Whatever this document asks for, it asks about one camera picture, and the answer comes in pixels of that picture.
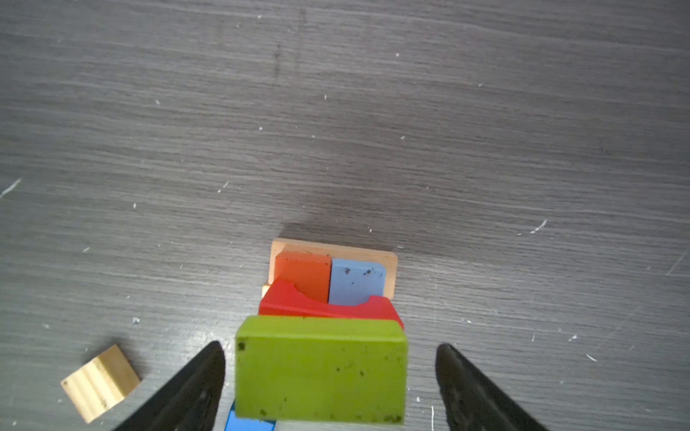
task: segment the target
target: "light blue block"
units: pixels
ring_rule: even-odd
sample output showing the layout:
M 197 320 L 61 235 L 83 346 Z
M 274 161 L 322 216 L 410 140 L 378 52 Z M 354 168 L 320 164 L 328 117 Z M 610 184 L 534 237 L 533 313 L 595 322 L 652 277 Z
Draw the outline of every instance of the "light blue block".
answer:
M 359 305 L 384 296 L 386 268 L 380 263 L 333 259 L 328 303 Z
M 225 431 L 273 431 L 275 429 L 274 421 L 259 421 L 257 419 L 240 419 L 235 416 L 235 403 L 230 409 L 228 416 L 228 423 L 225 425 Z

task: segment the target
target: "block stack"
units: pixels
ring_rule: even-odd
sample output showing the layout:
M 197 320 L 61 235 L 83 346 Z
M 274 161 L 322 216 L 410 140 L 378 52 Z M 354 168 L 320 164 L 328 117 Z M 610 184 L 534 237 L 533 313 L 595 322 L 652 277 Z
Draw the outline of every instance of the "block stack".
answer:
M 276 239 L 259 314 L 235 337 L 233 417 L 402 424 L 396 274 L 392 252 Z

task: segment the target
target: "green block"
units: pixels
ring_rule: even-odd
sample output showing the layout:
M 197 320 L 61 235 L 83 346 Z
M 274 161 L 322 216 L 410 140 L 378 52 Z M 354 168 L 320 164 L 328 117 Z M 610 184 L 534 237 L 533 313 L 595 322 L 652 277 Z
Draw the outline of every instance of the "green block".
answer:
M 407 337 L 396 321 L 251 316 L 235 354 L 237 417 L 404 422 Z

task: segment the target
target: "gray wooden table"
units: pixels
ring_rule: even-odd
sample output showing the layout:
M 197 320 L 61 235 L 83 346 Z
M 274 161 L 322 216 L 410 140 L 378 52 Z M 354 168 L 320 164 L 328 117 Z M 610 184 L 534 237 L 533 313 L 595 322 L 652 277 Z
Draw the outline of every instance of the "gray wooden table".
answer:
M 690 428 L 688 41 L 671 0 L 0 3 L 0 429 L 116 426 L 278 236 L 399 254 L 406 430 L 444 341 L 554 431 Z M 143 382 L 86 426 L 113 342 Z

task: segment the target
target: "toy block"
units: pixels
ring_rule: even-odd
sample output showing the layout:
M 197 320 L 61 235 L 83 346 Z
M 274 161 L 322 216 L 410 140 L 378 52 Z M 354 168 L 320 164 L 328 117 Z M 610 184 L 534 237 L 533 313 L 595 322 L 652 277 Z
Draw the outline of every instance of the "toy block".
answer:
M 137 373 L 116 345 L 62 381 L 86 423 L 124 400 L 140 383 Z
M 326 303 L 331 285 L 331 258 L 283 251 L 275 257 L 275 279 L 292 281 L 308 298 Z
M 407 350 L 391 320 L 248 317 L 235 335 L 237 416 L 402 424 Z
M 270 261 L 268 267 L 268 284 L 273 284 L 275 277 L 275 257 L 283 251 L 320 254 L 334 259 L 348 259 L 353 261 L 380 263 L 386 268 L 386 281 L 384 284 L 384 296 L 393 299 L 395 292 L 395 278 L 397 276 L 397 255 L 383 250 L 370 250 L 368 248 L 348 247 L 346 245 L 333 245 L 300 241 L 299 239 L 277 238 L 270 248 Z
M 332 319 L 394 320 L 405 329 L 391 300 L 371 297 L 354 307 L 332 305 L 309 299 L 295 289 L 290 281 L 276 280 L 259 304 L 259 316 L 307 316 Z
M 275 421 L 260 421 L 258 419 L 240 419 L 235 414 L 235 403 L 230 408 L 225 431 L 273 431 Z
M 386 268 L 380 263 L 333 259 L 328 303 L 359 305 L 369 297 L 382 297 Z

